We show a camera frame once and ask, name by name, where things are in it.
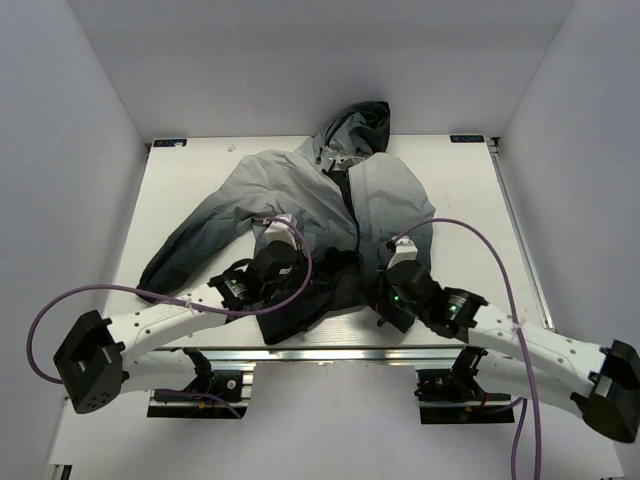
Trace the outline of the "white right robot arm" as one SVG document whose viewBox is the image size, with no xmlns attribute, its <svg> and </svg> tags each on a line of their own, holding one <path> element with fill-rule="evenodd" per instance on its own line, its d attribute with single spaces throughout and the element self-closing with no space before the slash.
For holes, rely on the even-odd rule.
<svg viewBox="0 0 640 480">
<path fill-rule="evenodd" d="M 639 354 L 615 340 L 578 341 L 536 325 L 519 324 L 482 296 L 441 287 L 414 260 L 378 274 L 383 317 L 418 319 L 436 335 L 483 350 L 477 364 L 451 374 L 453 390 L 472 399 L 488 377 L 500 393 L 529 396 L 580 417 L 597 433 L 633 443 L 639 432 Z"/>
</svg>

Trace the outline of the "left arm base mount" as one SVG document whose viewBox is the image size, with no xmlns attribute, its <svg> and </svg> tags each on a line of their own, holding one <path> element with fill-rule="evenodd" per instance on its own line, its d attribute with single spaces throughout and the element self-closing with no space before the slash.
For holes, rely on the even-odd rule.
<svg viewBox="0 0 640 480">
<path fill-rule="evenodd" d="M 255 365 L 220 360 L 213 351 L 174 349 L 150 353 L 149 418 L 240 420 L 247 412 Z"/>
</svg>

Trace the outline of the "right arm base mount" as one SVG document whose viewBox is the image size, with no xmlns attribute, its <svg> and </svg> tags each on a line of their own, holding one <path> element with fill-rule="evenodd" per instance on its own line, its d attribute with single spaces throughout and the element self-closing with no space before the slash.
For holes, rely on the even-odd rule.
<svg viewBox="0 0 640 480">
<path fill-rule="evenodd" d="M 464 347 L 453 365 L 443 369 L 416 371 L 418 401 L 422 425 L 512 424 L 514 399 L 503 393 L 483 389 L 477 382 L 479 364 L 488 352 Z"/>
</svg>

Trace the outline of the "grey black gradient jacket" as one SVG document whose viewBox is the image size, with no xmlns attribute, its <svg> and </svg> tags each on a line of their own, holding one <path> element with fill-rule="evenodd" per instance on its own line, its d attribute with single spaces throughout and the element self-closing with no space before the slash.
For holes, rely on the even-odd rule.
<svg viewBox="0 0 640 480">
<path fill-rule="evenodd" d="M 408 231 L 418 263 L 429 268 L 435 213 L 424 186 L 388 153 L 391 112 L 384 101 L 354 104 L 292 152 L 244 157 L 222 186 L 169 235 L 143 270 L 147 294 L 172 294 L 214 255 L 247 231 L 264 244 L 262 220 L 294 216 L 312 257 L 307 287 L 258 319 L 265 343 L 282 342 L 328 313 L 376 307 L 378 271 L 388 241 Z"/>
</svg>

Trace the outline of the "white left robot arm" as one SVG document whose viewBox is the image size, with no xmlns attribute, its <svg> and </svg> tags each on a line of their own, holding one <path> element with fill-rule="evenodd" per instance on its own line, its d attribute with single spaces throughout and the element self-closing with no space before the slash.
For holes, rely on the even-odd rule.
<svg viewBox="0 0 640 480">
<path fill-rule="evenodd" d="M 302 247 L 273 241 L 254 258 L 234 263 L 191 292 L 129 314 L 82 314 L 54 354 L 54 365 L 78 414 L 95 412 L 129 391 L 166 387 L 199 399 L 211 374 L 195 350 L 165 346 L 243 316 L 290 305 L 310 280 Z"/>
</svg>

